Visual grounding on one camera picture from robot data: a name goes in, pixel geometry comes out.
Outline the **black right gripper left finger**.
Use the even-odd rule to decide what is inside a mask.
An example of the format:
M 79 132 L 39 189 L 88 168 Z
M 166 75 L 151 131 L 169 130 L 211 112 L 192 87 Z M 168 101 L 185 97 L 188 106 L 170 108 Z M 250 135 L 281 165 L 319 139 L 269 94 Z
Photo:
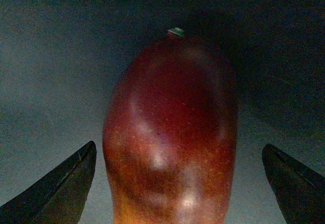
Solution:
M 1 223 L 78 223 L 94 178 L 96 145 L 88 142 L 1 206 Z

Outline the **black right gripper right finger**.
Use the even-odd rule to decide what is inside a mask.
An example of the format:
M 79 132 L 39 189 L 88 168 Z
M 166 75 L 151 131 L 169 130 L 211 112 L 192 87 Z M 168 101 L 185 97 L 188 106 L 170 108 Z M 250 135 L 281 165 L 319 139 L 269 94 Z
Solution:
M 272 144 L 262 161 L 286 223 L 324 223 L 324 177 Z

